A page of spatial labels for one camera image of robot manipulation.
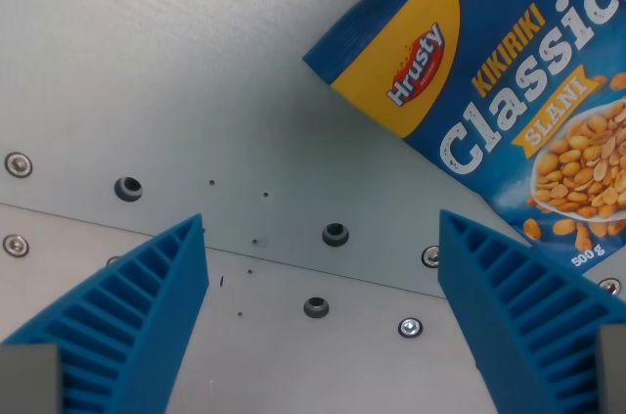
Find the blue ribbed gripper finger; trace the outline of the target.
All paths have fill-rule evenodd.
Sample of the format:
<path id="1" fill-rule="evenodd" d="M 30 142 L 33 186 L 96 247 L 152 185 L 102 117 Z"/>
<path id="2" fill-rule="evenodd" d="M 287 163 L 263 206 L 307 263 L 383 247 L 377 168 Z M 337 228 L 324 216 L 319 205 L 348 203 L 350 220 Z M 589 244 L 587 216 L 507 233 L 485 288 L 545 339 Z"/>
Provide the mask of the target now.
<path id="1" fill-rule="evenodd" d="M 600 412 L 596 341 L 624 322 L 622 300 L 448 210 L 438 282 L 498 412 Z"/>
<path id="2" fill-rule="evenodd" d="M 66 413 L 162 413 L 208 286 L 196 214 L 94 273 L 4 342 L 59 349 Z"/>

